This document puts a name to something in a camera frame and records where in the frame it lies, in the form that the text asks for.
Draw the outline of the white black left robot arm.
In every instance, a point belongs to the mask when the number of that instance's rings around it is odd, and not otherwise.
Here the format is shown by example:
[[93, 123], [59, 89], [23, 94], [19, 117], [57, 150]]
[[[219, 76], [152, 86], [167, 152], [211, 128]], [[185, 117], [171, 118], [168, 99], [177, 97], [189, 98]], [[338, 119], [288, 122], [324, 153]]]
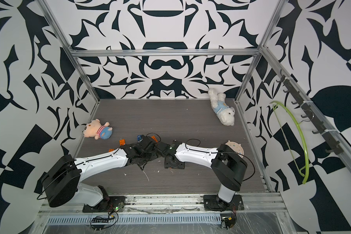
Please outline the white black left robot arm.
[[84, 203], [95, 207], [107, 203], [109, 196], [102, 186], [90, 186], [83, 183], [87, 178], [102, 172], [137, 165], [143, 169], [149, 161], [158, 156], [155, 136], [141, 136], [139, 142], [125, 144], [118, 149], [86, 158], [61, 157], [41, 178], [43, 191], [39, 199], [46, 199], [52, 208], [67, 203]]

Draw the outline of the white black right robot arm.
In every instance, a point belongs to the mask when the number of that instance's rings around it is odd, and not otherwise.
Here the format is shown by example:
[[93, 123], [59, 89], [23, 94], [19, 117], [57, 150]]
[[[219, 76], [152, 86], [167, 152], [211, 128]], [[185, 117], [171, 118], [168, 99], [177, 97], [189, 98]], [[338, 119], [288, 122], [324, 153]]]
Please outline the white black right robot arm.
[[248, 167], [242, 158], [244, 155], [226, 144], [218, 148], [203, 148], [175, 140], [172, 144], [159, 142], [156, 150], [165, 158], [165, 168], [184, 169], [185, 163], [189, 162], [212, 169], [221, 183], [216, 198], [220, 207], [232, 203], [235, 193], [241, 189]]

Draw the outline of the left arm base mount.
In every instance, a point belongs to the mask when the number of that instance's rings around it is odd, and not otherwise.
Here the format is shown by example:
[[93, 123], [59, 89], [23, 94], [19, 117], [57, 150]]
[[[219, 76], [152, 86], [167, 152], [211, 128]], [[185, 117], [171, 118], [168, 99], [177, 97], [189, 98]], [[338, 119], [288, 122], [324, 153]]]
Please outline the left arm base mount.
[[109, 196], [105, 188], [101, 185], [98, 186], [102, 192], [103, 199], [95, 206], [84, 205], [83, 213], [103, 213], [122, 211], [125, 204], [125, 196]]

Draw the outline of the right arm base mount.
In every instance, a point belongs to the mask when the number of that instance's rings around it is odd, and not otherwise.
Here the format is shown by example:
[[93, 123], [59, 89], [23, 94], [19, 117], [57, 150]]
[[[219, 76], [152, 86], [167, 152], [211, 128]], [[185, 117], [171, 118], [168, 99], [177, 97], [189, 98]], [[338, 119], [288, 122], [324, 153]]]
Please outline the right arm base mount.
[[207, 211], [243, 211], [245, 209], [241, 195], [234, 195], [231, 202], [225, 202], [218, 195], [204, 195], [203, 204]]

